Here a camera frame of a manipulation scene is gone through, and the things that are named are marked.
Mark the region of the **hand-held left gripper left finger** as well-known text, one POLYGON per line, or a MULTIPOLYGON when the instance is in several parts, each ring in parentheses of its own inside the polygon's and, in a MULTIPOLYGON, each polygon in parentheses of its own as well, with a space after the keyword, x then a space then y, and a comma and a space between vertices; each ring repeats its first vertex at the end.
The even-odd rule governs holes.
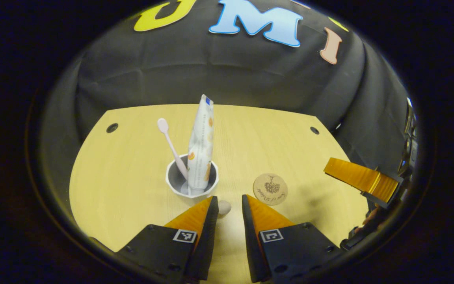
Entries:
POLYGON ((218 198, 210 196, 166 225, 147 225, 117 257, 156 282, 207 280, 218 214, 218 198))

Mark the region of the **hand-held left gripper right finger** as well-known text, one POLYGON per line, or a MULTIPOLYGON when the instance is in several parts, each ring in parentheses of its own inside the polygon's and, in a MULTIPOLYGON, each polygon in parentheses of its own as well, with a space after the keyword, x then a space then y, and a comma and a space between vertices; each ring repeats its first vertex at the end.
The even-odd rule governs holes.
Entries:
POLYGON ((246 194, 242 215, 253 283, 308 283, 344 253, 312 223, 295 224, 246 194))

